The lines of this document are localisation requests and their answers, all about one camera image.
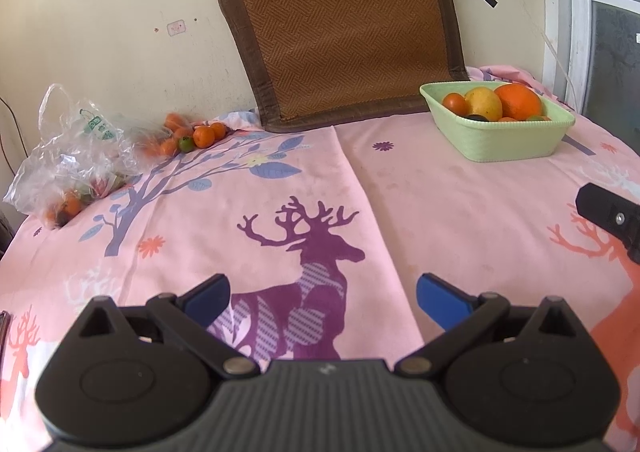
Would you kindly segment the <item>small orange mandarin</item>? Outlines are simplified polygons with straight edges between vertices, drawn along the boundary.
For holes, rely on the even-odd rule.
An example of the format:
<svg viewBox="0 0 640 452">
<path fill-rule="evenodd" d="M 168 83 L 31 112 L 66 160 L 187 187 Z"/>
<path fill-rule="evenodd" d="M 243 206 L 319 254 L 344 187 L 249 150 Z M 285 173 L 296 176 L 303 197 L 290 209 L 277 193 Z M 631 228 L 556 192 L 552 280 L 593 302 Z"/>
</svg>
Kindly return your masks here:
<svg viewBox="0 0 640 452">
<path fill-rule="evenodd" d="M 469 104 L 461 94 L 447 94 L 442 98 L 442 105 L 458 116 L 467 116 L 469 114 Z"/>
</svg>

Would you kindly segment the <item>dark purple plum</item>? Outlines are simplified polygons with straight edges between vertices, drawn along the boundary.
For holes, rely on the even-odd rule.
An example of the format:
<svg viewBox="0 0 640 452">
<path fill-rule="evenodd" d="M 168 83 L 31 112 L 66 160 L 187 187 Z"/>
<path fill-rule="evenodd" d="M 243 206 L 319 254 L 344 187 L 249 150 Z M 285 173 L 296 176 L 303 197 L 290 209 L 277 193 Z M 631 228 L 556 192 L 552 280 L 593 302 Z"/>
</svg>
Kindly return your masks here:
<svg viewBox="0 0 640 452">
<path fill-rule="evenodd" d="M 466 117 L 466 120 L 471 120 L 475 122 L 489 122 L 487 117 L 481 114 L 470 114 Z"/>
</svg>

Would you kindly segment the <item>orange fruits pile by bag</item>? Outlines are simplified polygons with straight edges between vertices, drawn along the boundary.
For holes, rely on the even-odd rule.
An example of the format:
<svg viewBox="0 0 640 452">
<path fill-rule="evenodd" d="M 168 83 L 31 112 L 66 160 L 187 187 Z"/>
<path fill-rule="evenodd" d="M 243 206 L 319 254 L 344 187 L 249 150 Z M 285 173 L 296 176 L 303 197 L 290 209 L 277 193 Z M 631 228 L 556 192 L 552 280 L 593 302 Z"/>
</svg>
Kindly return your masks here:
<svg viewBox="0 0 640 452">
<path fill-rule="evenodd" d="M 162 125 L 153 124 L 134 131 L 134 154 L 148 162 L 170 159 L 179 151 L 179 140 L 192 134 L 193 124 L 185 116 L 168 113 Z"/>
</svg>

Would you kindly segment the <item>light green plastic basket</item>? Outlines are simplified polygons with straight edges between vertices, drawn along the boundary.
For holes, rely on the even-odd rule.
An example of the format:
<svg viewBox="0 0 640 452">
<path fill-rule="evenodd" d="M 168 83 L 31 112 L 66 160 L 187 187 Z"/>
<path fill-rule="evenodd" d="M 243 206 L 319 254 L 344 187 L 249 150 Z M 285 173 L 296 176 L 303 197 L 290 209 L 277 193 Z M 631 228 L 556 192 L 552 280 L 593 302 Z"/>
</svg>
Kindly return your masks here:
<svg viewBox="0 0 640 452">
<path fill-rule="evenodd" d="M 474 87 L 495 90 L 500 81 L 427 83 L 420 94 L 439 131 L 463 157 L 478 163 L 506 162 L 549 157 L 575 122 L 575 116 L 546 97 L 542 113 L 549 121 L 480 122 L 465 119 L 442 105 L 449 93 L 464 94 Z"/>
</svg>

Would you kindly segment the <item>big orange in basket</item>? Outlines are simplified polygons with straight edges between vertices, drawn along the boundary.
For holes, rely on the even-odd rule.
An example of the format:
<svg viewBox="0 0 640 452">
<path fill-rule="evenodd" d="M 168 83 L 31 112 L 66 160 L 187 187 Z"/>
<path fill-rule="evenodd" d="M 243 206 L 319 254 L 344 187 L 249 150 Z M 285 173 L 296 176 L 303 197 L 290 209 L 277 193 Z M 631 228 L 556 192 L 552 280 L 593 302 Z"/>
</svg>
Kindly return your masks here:
<svg viewBox="0 0 640 452">
<path fill-rule="evenodd" d="M 502 115 L 517 121 L 526 121 L 531 116 L 542 116 L 539 96 L 523 84 L 511 83 L 495 90 L 502 103 Z"/>
</svg>

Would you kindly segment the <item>pink printed bedsheet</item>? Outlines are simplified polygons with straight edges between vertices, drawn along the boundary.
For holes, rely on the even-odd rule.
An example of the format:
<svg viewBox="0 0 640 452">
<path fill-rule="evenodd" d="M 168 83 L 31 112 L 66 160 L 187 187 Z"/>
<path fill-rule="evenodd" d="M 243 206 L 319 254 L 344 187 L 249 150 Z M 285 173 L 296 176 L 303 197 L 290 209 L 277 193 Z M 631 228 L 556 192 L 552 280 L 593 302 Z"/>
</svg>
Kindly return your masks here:
<svg viewBox="0 0 640 452">
<path fill-rule="evenodd" d="M 134 304 L 216 271 L 234 296 L 222 337 L 260 363 L 328 320 L 344 325 L 340 356 L 397 359 L 438 332 L 416 303 L 427 271 L 519 303 L 561 295 L 620 376 L 608 442 L 638 449 L 639 269 L 574 206 L 590 181 L 638 199 L 623 142 L 578 119 L 550 157 L 474 163 L 427 113 L 288 135 L 246 112 L 227 122 L 228 138 L 154 174 L 62 186 L 88 202 L 65 227 L 18 229 L 1 261 L 3 450 L 47 444 L 36 382 L 91 297 Z"/>
</svg>

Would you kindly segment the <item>yellow mango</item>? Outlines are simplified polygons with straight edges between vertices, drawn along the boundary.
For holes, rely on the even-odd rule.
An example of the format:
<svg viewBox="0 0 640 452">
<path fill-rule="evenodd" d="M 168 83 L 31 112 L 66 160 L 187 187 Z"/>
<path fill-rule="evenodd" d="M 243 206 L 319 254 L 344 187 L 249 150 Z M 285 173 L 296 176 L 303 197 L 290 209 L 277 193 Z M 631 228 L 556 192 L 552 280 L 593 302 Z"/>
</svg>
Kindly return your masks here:
<svg viewBox="0 0 640 452">
<path fill-rule="evenodd" d="M 468 105 L 468 117 L 483 116 L 489 122 L 499 121 L 503 117 L 502 102 L 490 88 L 474 87 L 464 95 L 464 99 Z"/>
</svg>

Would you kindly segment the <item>clear plastic bag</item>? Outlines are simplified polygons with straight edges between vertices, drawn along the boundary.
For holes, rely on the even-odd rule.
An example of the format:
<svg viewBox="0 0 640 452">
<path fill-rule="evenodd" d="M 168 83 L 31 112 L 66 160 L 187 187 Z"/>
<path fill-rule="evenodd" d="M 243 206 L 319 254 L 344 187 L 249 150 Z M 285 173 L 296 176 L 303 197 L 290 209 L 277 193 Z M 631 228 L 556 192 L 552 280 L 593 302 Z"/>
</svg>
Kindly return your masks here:
<svg viewBox="0 0 640 452">
<path fill-rule="evenodd" d="M 40 142 L 18 168 L 3 202 L 44 227 L 64 227 L 162 162 L 134 154 L 134 131 L 153 124 L 107 116 L 94 102 L 75 101 L 62 85 L 50 85 L 38 109 Z"/>
</svg>

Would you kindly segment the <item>brown woven seat cushion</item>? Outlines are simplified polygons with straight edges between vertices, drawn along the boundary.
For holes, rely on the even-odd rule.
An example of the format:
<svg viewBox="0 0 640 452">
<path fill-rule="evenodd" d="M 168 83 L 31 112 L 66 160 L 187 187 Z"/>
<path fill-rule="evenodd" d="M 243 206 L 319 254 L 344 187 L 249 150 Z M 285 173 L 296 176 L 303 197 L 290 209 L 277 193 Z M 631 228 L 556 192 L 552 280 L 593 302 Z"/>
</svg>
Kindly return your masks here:
<svg viewBox="0 0 640 452">
<path fill-rule="evenodd" d="M 262 127 L 293 133 L 426 107 L 468 76 L 453 0 L 218 0 Z"/>
</svg>

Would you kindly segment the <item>green fruit by wall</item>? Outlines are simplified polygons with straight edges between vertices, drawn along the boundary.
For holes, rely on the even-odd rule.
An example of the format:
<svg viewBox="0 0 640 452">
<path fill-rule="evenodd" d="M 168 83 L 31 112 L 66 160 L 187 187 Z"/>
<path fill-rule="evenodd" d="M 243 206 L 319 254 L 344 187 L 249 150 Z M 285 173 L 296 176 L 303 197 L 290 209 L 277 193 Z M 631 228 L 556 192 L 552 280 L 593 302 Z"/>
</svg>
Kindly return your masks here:
<svg viewBox="0 0 640 452">
<path fill-rule="evenodd" d="M 178 148 L 181 153 L 190 153 L 196 149 L 192 136 L 184 136 L 178 139 Z"/>
</svg>

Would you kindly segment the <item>mandarin by wall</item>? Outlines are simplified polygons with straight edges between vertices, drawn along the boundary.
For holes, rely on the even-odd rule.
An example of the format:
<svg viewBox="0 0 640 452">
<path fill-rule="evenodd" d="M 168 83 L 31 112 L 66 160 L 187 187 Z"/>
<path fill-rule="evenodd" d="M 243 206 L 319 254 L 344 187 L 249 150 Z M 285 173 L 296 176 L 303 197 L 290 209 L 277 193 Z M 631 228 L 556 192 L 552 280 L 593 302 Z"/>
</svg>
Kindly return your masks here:
<svg viewBox="0 0 640 452">
<path fill-rule="evenodd" d="M 217 141 L 216 131 L 211 126 L 201 125 L 193 130 L 193 142 L 196 148 L 206 149 Z"/>
<path fill-rule="evenodd" d="M 226 125 L 224 125 L 224 123 L 215 122 L 210 124 L 209 127 L 215 134 L 215 139 L 217 141 L 221 141 L 222 139 L 226 138 L 228 133 L 228 128 Z"/>
</svg>

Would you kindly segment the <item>wall sticker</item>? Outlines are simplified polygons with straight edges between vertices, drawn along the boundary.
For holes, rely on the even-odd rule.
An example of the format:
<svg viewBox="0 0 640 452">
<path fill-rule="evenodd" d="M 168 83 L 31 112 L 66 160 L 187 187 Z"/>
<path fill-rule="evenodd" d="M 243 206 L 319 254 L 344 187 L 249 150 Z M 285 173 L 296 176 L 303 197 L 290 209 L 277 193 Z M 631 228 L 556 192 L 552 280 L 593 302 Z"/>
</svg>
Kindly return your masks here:
<svg viewBox="0 0 640 452">
<path fill-rule="evenodd" d="M 169 36 L 175 36 L 186 32 L 186 23 L 182 20 L 176 20 L 167 25 L 167 33 Z"/>
</svg>

